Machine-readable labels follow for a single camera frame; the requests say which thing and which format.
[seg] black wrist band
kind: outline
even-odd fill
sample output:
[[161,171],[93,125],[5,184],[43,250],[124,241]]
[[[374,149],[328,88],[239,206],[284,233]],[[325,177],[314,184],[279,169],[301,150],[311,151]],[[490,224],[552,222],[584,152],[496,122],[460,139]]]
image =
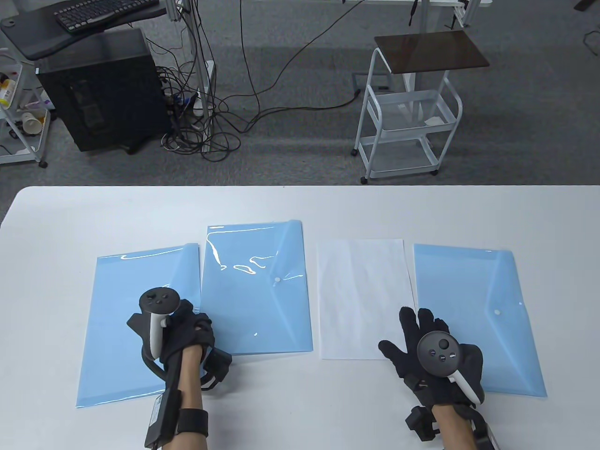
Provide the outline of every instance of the black wrist band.
[[203,409],[180,409],[175,434],[179,433],[199,433],[208,437],[208,412]]

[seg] white shelf rack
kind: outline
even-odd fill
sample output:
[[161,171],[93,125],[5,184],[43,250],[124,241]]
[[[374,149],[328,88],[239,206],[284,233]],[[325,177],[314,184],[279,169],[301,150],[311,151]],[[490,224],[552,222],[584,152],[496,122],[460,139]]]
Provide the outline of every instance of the white shelf rack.
[[24,90],[24,86],[28,84],[28,70],[24,70],[23,64],[6,48],[0,49],[0,55],[14,61],[14,64],[0,64],[0,72],[16,82],[9,106],[0,106],[0,164],[36,161],[40,167],[45,168],[48,164],[43,160],[43,153],[50,127],[50,112],[47,109],[27,110],[42,122],[40,134],[30,136],[19,129],[20,114],[25,112],[20,108],[21,105],[28,103],[32,97],[41,105],[44,103],[37,89]]
[[[463,115],[463,102],[448,80],[449,71],[444,72],[437,90],[376,95],[371,87],[371,79],[377,55],[381,57],[388,71],[392,73],[383,54],[379,48],[376,48],[371,57],[361,118],[358,122],[352,151],[353,156],[360,154],[362,162],[365,164],[366,173],[361,178],[361,184],[367,184],[370,178],[386,176],[423,172],[431,172],[436,175]],[[444,87],[448,88],[458,105],[456,115],[442,97]],[[362,137],[361,133],[367,113],[375,125],[376,133],[374,136]],[[440,156],[437,157],[427,135],[444,131],[450,133]],[[414,145],[407,146],[406,141],[413,141]],[[414,149],[418,147],[421,147],[422,152],[415,155]],[[391,155],[393,161],[374,166],[376,153],[380,159],[382,157],[389,159]]]

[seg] forearm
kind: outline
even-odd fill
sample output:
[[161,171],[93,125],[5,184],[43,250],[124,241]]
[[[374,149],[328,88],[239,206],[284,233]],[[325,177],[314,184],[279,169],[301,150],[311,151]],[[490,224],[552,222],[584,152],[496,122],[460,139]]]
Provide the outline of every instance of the forearm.
[[433,412],[446,450],[476,450],[470,422],[459,416],[451,405],[435,405]]
[[[181,391],[181,409],[202,409],[202,389],[200,384],[200,363],[198,349],[184,349],[181,361],[178,389]],[[206,438],[199,433],[179,433],[163,447],[164,450],[206,450]]]

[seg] white table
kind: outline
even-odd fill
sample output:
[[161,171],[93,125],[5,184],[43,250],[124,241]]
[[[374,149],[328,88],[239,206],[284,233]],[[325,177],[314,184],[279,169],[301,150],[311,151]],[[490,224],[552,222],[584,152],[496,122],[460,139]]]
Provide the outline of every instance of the white table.
[[[292,218],[315,343],[320,239],[404,238],[413,282],[414,242],[512,250],[548,399],[489,394],[484,416],[503,450],[597,447],[599,187],[31,187],[0,227],[0,448],[142,449],[153,398],[75,409],[97,256]],[[212,450],[442,447],[407,429],[387,361],[237,358],[215,391]]]

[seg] keyboard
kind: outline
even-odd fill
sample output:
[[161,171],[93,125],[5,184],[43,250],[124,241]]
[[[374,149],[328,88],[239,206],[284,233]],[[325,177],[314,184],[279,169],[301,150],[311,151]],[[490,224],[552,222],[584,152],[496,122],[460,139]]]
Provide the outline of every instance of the keyboard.
[[69,33],[98,28],[133,11],[157,5],[159,0],[86,0],[54,13]]

